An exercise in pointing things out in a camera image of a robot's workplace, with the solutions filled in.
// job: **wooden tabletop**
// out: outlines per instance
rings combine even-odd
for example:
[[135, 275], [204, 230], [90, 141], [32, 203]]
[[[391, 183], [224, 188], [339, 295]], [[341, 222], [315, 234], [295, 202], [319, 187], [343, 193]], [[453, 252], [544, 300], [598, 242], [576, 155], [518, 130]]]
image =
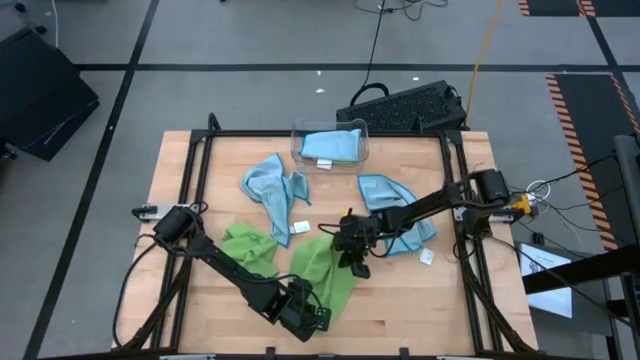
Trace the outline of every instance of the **wooden tabletop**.
[[[177, 201], [189, 136], [186, 131], [165, 133], [149, 202]], [[486, 133], [466, 132], [463, 138], [470, 171], [495, 166]], [[371, 138], [369, 147], [362, 173], [385, 174], [418, 198], [442, 186], [444, 170], [438, 140]], [[280, 153], [288, 176], [295, 170], [288, 137], [214, 138], [204, 195], [209, 209], [203, 219], [207, 234], [218, 244], [225, 229], [237, 221], [269, 232], [269, 217], [263, 206], [251, 201], [240, 190], [240, 183], [251, 167], [276, 152]], [[195, 192], [198, 168], [196, 164], [190, 196]], [[453, 168], [458, 176], [455, 160]], [[355, 175], [312, 174], [308, 181], [313, 205], [295, 201], [290, 221], [307, 220], [313, 230], [294, 235], [289, 249], [277, 250], [274, 263], [282, 274], [289, 269], [296, 246], [320, 234], [316, 224], [336, 223], [349, 207], [357, 214], [367, 214]], [[438, 236], [425, 243], [435, 252], [431, 265], [419, 262], [413, 254], [367, 258], [371, 278], [358, 282], [344, 312], [329, 331], [314, 335], [306, 343], [279, 324], [265, 321], [247, 307], [236, 287], [202, 262], [194, 262], [180, 351], [247, 354], [264, 353], [266, 347], [273, 346], [279, 354], [390, 355], [398, 354], [399, 347], [408, 347], [412, 355], [473, 354], [460, 265], [452, 255], [451, 213], [443, 212], [431, 220], [438, 230]], [[142, 225], [141, 233], [151, 233], [152, 226]], [[512, 242], [508, 225], [494, 224], [492, 228], [495, 237]], [[135, 256], [150, 244], [151, 240], [142, 239]], [[520, 336], [537, 347], [514, 251], [492, 240], [484, 244], [496, 305]], [[165, 259], [165, 251], [156, 248], [131, 275], [118, 325], [122, 341], [133, 336], [155, 306]], [[478, 308], [484, 347], [490, 349], [486, 313], [479, 302]], [[168, 344], [173, 315], [172, 308], [167, 314], [163, 344]]]

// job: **wires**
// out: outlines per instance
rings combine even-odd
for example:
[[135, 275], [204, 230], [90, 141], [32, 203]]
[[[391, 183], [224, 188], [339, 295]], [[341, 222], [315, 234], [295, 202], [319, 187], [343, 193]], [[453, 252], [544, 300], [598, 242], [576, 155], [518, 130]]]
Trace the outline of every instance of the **wires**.
[[467, 254], [467, 256], [465, 257], [461, 257], [460, 256], [460, 246], [467, 246], [465, 241], [455, 241], [453, 243], [453, 248], [451, 249], [451, 252], [453, 253], [453, 257], [460, 260], [460, 261], [468, 261], [471, 256], [473, 256], [473, 254], [475, 254], [477, 247], [474, 246], [473, 249], [471, 249], [471, 252]]
[[369, 65], [367, 65], [367, 76], [364, 78], [364, 83], [361, 88], [367, 85], [369, 81], [369, 75], [371, 74], [371, 65], [373, 64], [373, 55], [376, 53], [376, 44], [378, 43], [378, 33], [380, 33], [380, 23], [382, 23], [382, 14], [384, 14], [384, 5], [387, 0], [382, 0], [382, 6], [380, 7], [380, 13], [378, 14], [378, 26], [376, 26], [376, 36], [373, 38], [373, 47], [371, 48], [371, 57], [369, 58]]
[[[153, 235], [151, 234], [142, 234], [138, 236], [137, 240], [140, 240], [144, 237], [149, 237], [153, 239]], [[154, 242], [153, 244], [151, 244], [151, 246], [149, 246], [142, 253], [140, 253], [140, 255], [138, 255], [138, 257], [133, 261], [131, 266], [129, 266], [129, 270], [127, 270], [127, 273], [124, 275], [124, 280], [122, 281], [122, 286], [120, 287], [120, 294], [118, 295], [118, 302], [116, 303], [116, 311], [115, 311], [115, 314], [113, 315], [113, 323], [111, 325], [111, 334], [113, 336], [113, 342], [116, 343], [116, 346], [118, 348], [122, 347], [122, 344], [120, 343], [120, 339], [118, 339], [118, 317], [120, 316], [120, 307], [122, 306], [122, 298], [124, 297], [124, 291], [127, 287], [127, 283], [129, 282], [129, 276], [131, 276], [133, 269], [136, 267], [136, 265], [138, 265], [140, 260], [142, 260], [142, 258], [145, 255], [147, 255], [151, 250], [153, 250], [153, 248], [156, 247], [156, 245], [157, 244]]]
[[59, 29], [58, 29], [58, 8], [56, 7], [56, 0], [51, 0], [51, 7], [53, 8], [53, 18], [55, 20], [55, 24], [56, 24], [56, 37], [55, 37], [55, 41], [56, 41], [56, 49], [58, 48], [58, 33], [59, 33]]
[[[527, 229], [527, 230], [528, 230], [529, 232], [531, 232], [532, 234], [533, 234], [533, 233], [535, 233], [535, 231], [531, 230], [531, 228], [529, 228], [529, 227], [527, 226], [528, 224], [525, 224], [525, 223], [523, 223], [522, 221], [519, 221], [519, 222], [518, 222], [518, 224], [520, 224], [523, 228]], [[573, 251], [569, 250], [569, 248], [567, 248], [566, 246], [564, 246], [564, 245], [560, 244], [559, 242], [557, 242], [557, 241], [555, 241], [555, 240], [549, 239], [546, 235], [543, 235], [543, 237], [544, 237], [544, 239], [545, 239], [545, 240], [549, 241], [549, 242], [550, 242], [550, 243], [552, 243], [552, 244], [555, 244], [556, 246], [558, 246], [559, 248], [561, 248], [561, 249], [563, 249], [564, 251], [568, 252], [569, 254], [571, 254], [571, 255], [573, 255], [573, 256], [576, 256], [576, 257], [579, 257], [579, 258], [581, 258], [581, 259], [584, 259], [584, 256], [582, 256], [582, 255], [580, 255], [580, 254], [578, 254], [578, 253], [575, 253], [575, 252], [573, 252]]]
[[[567, 217], [562, 213], [562, 211], [558, 210], [555, 206], [551, 205], [549, 202], [546, 202], [546, 201], [545, 201], [545, 203], [547, 203], [547, 204], [549, 205], [549, 207], [551, 207], [551, 209], [553, 209], [555, 212], [557, 212], [557, 213], [558, 213], [558, 215], [560, 215], [560, 217], [561, 217], [564, 221], [566, 221], [566, 222], [568, 222], [569, 224], [571, 224], [571, 225], [573, 225], [573, 226], [577, 227], [578, 229], [585, 230], [585, 231], [593, 231], [593, 232], [598, 232], [598, 233], [603, 231], [603, 230], [599, 230], [599, 229], [590, 229], [590, 228], [587, 228], [587, 227], [584, 227], [584, 226], [580, 226], [580, 225], [578, 225], [578, 224], [574, 223], [573, 221], [569, 220], [569, 219], [568, 219], [568, 218], [567, 218]], [[614, 233], [612, 233], [611, 231], [606, 230], [606, 232], [607, 232], [607, 233], [609, 233], [609, 234], [611, 234], [611, 236], [613, 236], [613, 238], [614, 238], [614, 239], [616, 239], [616, 240], [620, 241], [621, 243], [623, 243], [623, 244], [625, 244], [625, 245], [631, 245], [631, 243], [630, 243], [629, 241], [626, 241], [626, 240], [624, 240], [624, 239], [621, 239], [620, 237], [616, 236], [616, 235], [615, 235]]]
[[584, 242], [582, 241], [582, 238], [580, 237], [580, 234], [578, 234], [578, 231], [576, 230], [576, 228], [572, 225], [569, 224], [569, 222], [567, 222], [567, 220], [565, 220], [563, 217], [560, 218], [560, 220], [562, 220], [562, 223], [571, 231], [573, 231], [573, 234], [576, 236], [576, 239], [578, 239], [578, 242], [580, 243], [580, 250], [584, 250]]
[[[360, 6], [358, 5], [358, 1], [359, 1], [359, 0], [354, 0], [354, 1], [353, 1], [353, 6], [354, 6], [356, 9], [358, 9], [358, 10], [360, 10], [360, 11], [368, 12], [368, 13], [371, 13], [371, 14], [376, 14], [376, 15], [378, 15], [378, 13], [380, 12], [380, 11], [374, 11], [374, 10], [370, 10], [370, 9], [362, 8], [362, 7], [360, 7]], [[407, 13], [407, 9], [408, 9], [408, 8], [410, 8], [410, 7], [412, 7], [413, 5], [416, 5], [416, 4], [420, 4], [420, 11], [419, 11], [419, 13], [418, 13], [418, 17], [417, 17], [417, 18], [412, 18], [412, 17], [411, 17], [411, 16], [409, 16], [409, 14]], [[425, 5], [431, 5], [431, 6], [435, 6], [435, 7], [446, 7], [447, 5], [449, 5], [449, 0], [442, 0], [442, 2], [440, 2], [440, 3], [433, 3], [433, 2], [430, 2], [430, 1], [426, 1], [426, 0], [404, 0], [404, 1], [403, 1], [403, 3], [402, 3], [402, 7], [397, 7], [397, 8], [383, 8], [383, 7], [378, 6], [378, 8], [379, 8], [380, 10], [382, 10], [382, 12], [383, 12], [383, 13], [385, 13], [385, 14], [393, 14], [395, 11], [402, 10], [402, 11], [404, 11], [404, 15], [405, 15], [409, 20], [411, 20], [411, 21], [418, 21], [418, 20], [420, 20], [420, 18], [422, 17], [422, 8], [423, 8]]]
[[554, 271], [544, 267], [542, 264], [540, 264], [538, 261], [534, 260], [531, 256], [529, 256], [528, 254], [525, 254], [523, 251], [521, 251], [520, 249], [518, 249], [517, 247], [511, 245], [510, 243], [504, 241], [504, 240], [500, 240], [498, 238], [495, 237], [491, 237], [491, 239], [505, 245], [508, 246], [510, 248], [512, 248], [517, 254], [520, 254], [526, 258], [528, 258], [531, 262], [533, 262], [534, 264], [536, 264], [537, 266], [539, 266], [543, 271], [547, 272], [549, 275], [551, 275], [553, 278], [555, 278], [556, 280], [558, 280], [560, 283], [562, 283], [564, 286], [571, 288], [571, 290], [575, 291], [578, 295], [582, 296], [585, 300], [587, 300], [588, 302], [590, 302], [591, 304], [593, 304], [595, 307], [597, 307], [598, 309], [600, 309], [601, 311], [603, 311], [605, 314], [608, 314], [609, 317], [612, 317], [618, 321], [620, 321], [621, 323], [627, 325], [628, 327], [635, 329], [635, 326], [633, 326], [629, 321], [619, 317], [618, 315], [612, 313], [611, 311], [609, 311], [607, 308], [601, 306], [600, 304], [598, 304], [595, 300], [593, 300], [592, 298], [590, 298], [587, 294], [585, 294], [584, 292], [582, 292], [581, 290], [579, 290], [578, 288], [576, 288], [575, 286], [569, 284], [569, 282], [565, 279], [563, 279], [561, 276], [559, 276], [558, 274], [556, 274]]
[[538, 185], [535, 188], [533, 188], [531, 191], [535, 192], [535, 191], [537, 191], [539, 188], [541, 188], [544, 185], [547, 185], [547, 184], [552, 184], [553, 185], [553, 184], [557, 183], [558, 181], [566, 179], [566, 178], [568, 178], [568, 177], [570, 177], [572, 175], [575, 175], [575, 174], [580, 173], [580, 172], [585, 172], [586, 170], [589, 170], [590, 168], [592, 168], [596, 164], [599, 164], [599, 163], [601, 163], [601, 162], [603, 162], [605, 160], [608, 160], [608, 159], [612, 159], [614, 157], [615, 156], [612, 154], [612, 155], [607, 155], [607, 156], [601, 157], [599, 159], [596, 159], [594, 161], [591, 161], [591, 162], [587, 163], [585, 166], [583, 166], [581, 168], [578, 168], [578, 169], [576, 169], [576, 170], [574, 170], [574, 171], [572, 171], [570, 173], [564, 174], [562, 176], [558, 176], [558, 177], [553, 178], [551, 180], [544, 181], [544, 182], [540, 183], [540, 185]]
[[409, 214], [407, 214], [402, 219], [402, 221], [400, 222], [400, 225], [396, 228], [396, 231], [393, 233], [393, 238], [391, 238], [391, 242], [387, 245], [387, 251], [385, 251], [384, 254], [378, 255], [378, 254], [373, 252], [373, 249], [369, 249], [369, 253], [371, 255], [373, 255], [373, 257], [384, 258], [384, 257], [389, 256], [389, 253], [391, 253], [391, 249], [393, 249], [393, 244], [396, 243], [396, 239], [398, 238], [398, 234], [400, 234], [400, 230], [402, 230], [404, 225], [407, 223], [408, 217], [409, 217]]
[[489, 42], [491, 41], [491, 33], [493, 32], [493, 26], [498, 20], [498, 15], [500, 15], [500, 8], [502, 7], [502, 0], [497, 0], [496, 7], [493, 10], [493, 15], [489, 20], [489, 26], [487, 27], [487, 31], [484, 34], [484, 41], [482, 42], [482, 48], [480, 48], [480, 54], [478, 55], [478, 59], [476, 59], [476, 64], [473, 67], [473, 75], [471, 76], [471, 86], [469, 89], [469, 99], [467, 100], [467, 116], [464, 118], [464, 126], [467, 126], [469, 122], [469, 118], [471, 117], [471, 110], [473, 106], [473, 93], [476, 87], [476, 77], [478, 76], [478, 68], [482, 63], [484, 58], [484, 53], [487, 51], [489, 47]]
[[601, 200], [601, 199], [603, 199], [605, 196], [607, 196], [607, 195], [609, 195], [609, 194], [612, 194], [612, 193], [614, 193], [614, 192], [615, 192], [615, 191], [617, 191], [617, 190], [620, 190], [621, 188], [622, 188], [622, 185], [618, 185], [618, 186], [616, 186], [616, 187], [614, 187], [614, 188], [611, 188], [611, 189], [609, 189], [609, 190], [607, 190], [607, 191], [603, 192], [602, 194], [600, 194], [600, 196], [599, 196], [597, 199], [593, 199], [593, 200], [591, 200], [591, 201], [589, 201], [589, 202], [586, 202], [586, 203], [584, 203], [584, 204], [576, 204], [576, 205], [571, 205], [571, 206], [564, 207], [564, 208], [556, 207], [556, 209], [558, 209], [558, 210], [571, 210], [571, 209], [575, 209], [575, 208], [577, 208], [577, 207], [581, 207], [581, 206], [589, 206], [589, 205], [591, 205], [591, 204], [593, 204], [593, 203], [595, 203], [595, 202], [600, 201], [600, 200]]
[[318, 229], [320, 229], [320, 231], [322, 231], [325, 234], [329, 234], [329, 235], [335, 236], [336, 235], [335, 232], [331, 232], [331, 231], [325, 229], [325, 227], [339, 228], [340, 225], [337, 225], [337, 224], [318, 224]]
[[[415, 18], [412, 18], [407, 12], [407, 9], [415, 4], [420, 4], [420, 10], [418, 10], [418, 16]], [[404, 12], [404, 16], [406, 16], [407, 19], [411, 21], [419, 21], [420, 18], [422, 18], [422, 8], [424, 8], [425, 5], [431, 5], [435, 7], [447, 7], [447, 5], [449, 5], [449, 0], [443, 0], [441, 3], [432, 3], [430, 1], [424, 1], [424, 0], [402, 0], [402, 11]]]
[[547, 186], [547, 193], [544, 194], [542, 197], [540, 197], [540, 200], [547, 200], [547, 198], [551, 195], [551, 185], [549, 185], [546, 181], [544, 180], [535, 180], [532, 181], [529, 185], [527, 185], [527, 188], [525, 189], [525, 191], [527, 193], [531, 193], [531, 187], [533, 185], [537, 185], [537, 184], [541, 184], [542, 185], [546, 185]]

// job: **gray floor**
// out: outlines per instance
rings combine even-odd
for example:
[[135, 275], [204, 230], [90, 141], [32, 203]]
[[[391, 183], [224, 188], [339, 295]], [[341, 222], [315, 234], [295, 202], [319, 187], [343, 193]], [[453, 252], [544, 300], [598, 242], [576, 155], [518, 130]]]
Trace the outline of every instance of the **gray floor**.
[[[30, 21], [53, 29], [52, 17], [45, 14], [51, 10], [48, 1], [26, 3], [34, 9]], [[375, 8], [378, 2], [360, 3]], [[127, 63], [148, 4], [149, 0], [58, 0], [60, 49], [76, 63]], [[426, 7], [417, 23], [400, 14], [386, 16], [376, 62], [473, 63], [493, 5], [492, 0], [451, 0], [448, 8]], [[366, 63], [375, 22], [375, 15], [359, 12], [344, 0], [230, 0], [224, 6], [214, 0], [161, 0], [141, 63]], [[640, 21], [598, 22], [618, 61], [639, 64], [637, 39], [629, 34], [640, 30]], [[53, 33], [45, 38], [52, 41]], [[585, 18], [527, 18], [515, 1], [505, 1], [485, 62], [605, 64]], [[139, 229], [129, 210], [146, 200], [164, 131], [203, 127], [210, 111], [226, 129], [287, 129], [297, 118], [329, 121], [348, 103], [364, 75], [136, 72], [40, 356], [109, 348], [117, 290]], [[22, 155], [0, 166], [4, 359], [24, 353], [123, 73], [91, 71], [82, 77], [100, 96], [101, 106], [63, 151], [50, 163]], [[625, 78], [640, 96], [639, 74]], [[382, 81], [393, 92], [441, 79], [467, 98], [467, 72], [371, 75], [372, 82]], [[543, 73], [481, 73], [470, 126], [489, 132], [497, 163], [511, 185], [526, 186], [574, 169]], [[557, 205], [586, 201], [576, 178], [555, 185], [550, 200]], [[583, 226], [595, 226], [586, 208], [568, 216]], [[572, 249], [603, 250], [594, 233], [577, 230], [578, 240], [551, 212], [530, 226]], [[520, 226], [513, 227], [513, 234], [521, 241], [530, 237]], [[606, 358], [601, 338], [534, 320], [542, 349]]]

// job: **blue towel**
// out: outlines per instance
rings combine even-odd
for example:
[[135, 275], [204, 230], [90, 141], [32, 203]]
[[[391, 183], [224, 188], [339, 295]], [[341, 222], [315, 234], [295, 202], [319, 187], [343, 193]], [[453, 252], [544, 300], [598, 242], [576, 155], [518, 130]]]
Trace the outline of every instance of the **blue towel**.
[[[409, 189], [384, 175], [360, 175], [358, 186], [369, 211], [391, 206], [405, 206], [416, 201], [416, 197]], [[429, 219], [421, 220], [411, 230], [396, 239], [389, 255], [419, 250], [423, 242], [433, 239], [437, 233]], [[388, 249], [391, 239], [386, 240], [385, 243]]]
[[289, 211], [293, 198], [309, 202], [307, 178], [294, 171], [284, 177], [284, 165], [279, 154], [274, 154], [254, 166], [242, 179], [242, 191], [253, 201], [262, 203], [271, 219], [271, 236], [284, 247], [289, 246]]
[[332, 161], [358, 161], [361, 131], [323, 131], [307, 135], [302, 139], [300, 156]]

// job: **clear plastic bin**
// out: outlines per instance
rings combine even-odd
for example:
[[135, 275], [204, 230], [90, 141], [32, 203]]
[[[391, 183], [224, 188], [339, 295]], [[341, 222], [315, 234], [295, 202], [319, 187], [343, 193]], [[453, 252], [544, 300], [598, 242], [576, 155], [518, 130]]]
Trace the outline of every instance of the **clear plastic bin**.
[[[358, 159], [357, 161], [332, 161], [331, 168], [319, 167], [318, 159], [303, 157], [300, 155], [304, 138], [307, 135], [325, 131], [352, 131], [360, 129], [358, 139]], [[362, 165], [369, 157], [369, 132], [367, 123], [364, 120], [356, 119], [351, 122], [325, 122], [325, 121], [304, 121], [296, 120], [291, 131], [291, 157], [296, 162], [298, 171], [302, 173], [325, 173], [325, 174], [357, 174], [362, 169]]]

